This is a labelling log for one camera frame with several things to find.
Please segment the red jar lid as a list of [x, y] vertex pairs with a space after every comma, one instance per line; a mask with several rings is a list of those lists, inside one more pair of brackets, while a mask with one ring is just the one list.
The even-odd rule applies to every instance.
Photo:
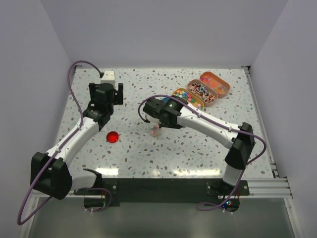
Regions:
[[119, 140], [119, 134], [116, 131], [110, 131], [106, 135], [106, 140], [108, 143], [116, 143]]

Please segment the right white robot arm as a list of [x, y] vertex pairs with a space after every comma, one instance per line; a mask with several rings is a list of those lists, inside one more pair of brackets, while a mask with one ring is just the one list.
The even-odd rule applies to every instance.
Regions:
[[158, 119], [162, 127], [174, 129], [188, 127], [227, 148], [226, 168], [220, 188], [227, 195], [233, 194], [238, 189], [240, 176], [255, 146], [253, 128], [250, 124], [244, 122], [237, 125], [225, 122], [175, 97], [170, 97], [167, 102], [150, 98], [145, 102], [143, 112], [148, 117]]

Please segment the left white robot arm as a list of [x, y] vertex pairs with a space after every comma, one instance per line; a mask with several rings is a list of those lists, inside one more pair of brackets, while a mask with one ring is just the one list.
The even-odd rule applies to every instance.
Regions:
[[115, 105], [123, 104], [123, 84], [89, 84], [90, 102], [77, 124], [53, 148], [45, 153], [37, 152], [31, 160], [32, 188], [53, 198], [62, 200], [73, 190], [86, 189], [98, 194], [103, 188], [100, 173], [84, 169], [73, 176], [69, 171], [73, 159], [84, 145], [109, 122]]

